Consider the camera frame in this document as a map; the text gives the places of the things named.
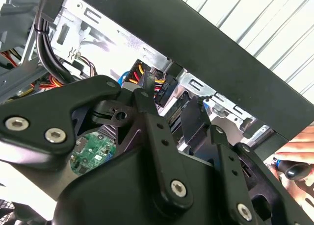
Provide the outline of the person's hand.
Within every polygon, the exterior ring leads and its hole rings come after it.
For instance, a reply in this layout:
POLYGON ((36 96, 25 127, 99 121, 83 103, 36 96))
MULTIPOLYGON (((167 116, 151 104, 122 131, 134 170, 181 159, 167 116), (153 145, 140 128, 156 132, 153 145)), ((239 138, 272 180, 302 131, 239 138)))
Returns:
MULTIPOLYGON (((291 141, 277 150, 273 157, 280 160, 303 162, 314 166, 314 130, 309 127, 295 136, 291 141)), ((296 182, 288 180, 273 165, 267 166, 273 175, 282 183, 290 195, 309 215, 314 214, 314 197, 301 189, 296 182)))

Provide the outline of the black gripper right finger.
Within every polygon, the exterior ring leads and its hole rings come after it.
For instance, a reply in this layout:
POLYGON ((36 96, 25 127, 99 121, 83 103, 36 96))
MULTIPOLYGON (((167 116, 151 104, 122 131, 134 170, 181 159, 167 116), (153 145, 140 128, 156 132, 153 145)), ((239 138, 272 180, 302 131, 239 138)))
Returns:
POLYGON ((244 143, 231 146, 210 122, 202 99, 194 97, 181 113, 192 156, 213 165, 213 206, 223 225, 305 225, 307 215, 244 143))

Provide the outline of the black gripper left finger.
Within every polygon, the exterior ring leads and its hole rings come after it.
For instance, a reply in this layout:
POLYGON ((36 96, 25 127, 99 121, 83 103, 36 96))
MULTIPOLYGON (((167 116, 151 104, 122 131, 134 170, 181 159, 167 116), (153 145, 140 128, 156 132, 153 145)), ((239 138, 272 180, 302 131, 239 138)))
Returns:
POLYGON ((145 151, 144 187, 161 210, 188 210, 193 195, 170 129, 151 90, 124 89, 105 75, 15 100, 0 107, 0 159, 41 170, 65 166, 76 139, 116 127, 120 153, 145 151))

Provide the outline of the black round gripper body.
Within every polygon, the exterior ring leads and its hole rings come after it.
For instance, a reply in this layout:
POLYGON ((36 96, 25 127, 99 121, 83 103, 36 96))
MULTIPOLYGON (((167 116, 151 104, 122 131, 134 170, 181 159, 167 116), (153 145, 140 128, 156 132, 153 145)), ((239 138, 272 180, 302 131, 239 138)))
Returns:
POLYGON ((174 146, 139 148, 71 182, 61 194, 55 225, 219 225, 226 213, 220 183, 224 146, 211 163, 174 146))

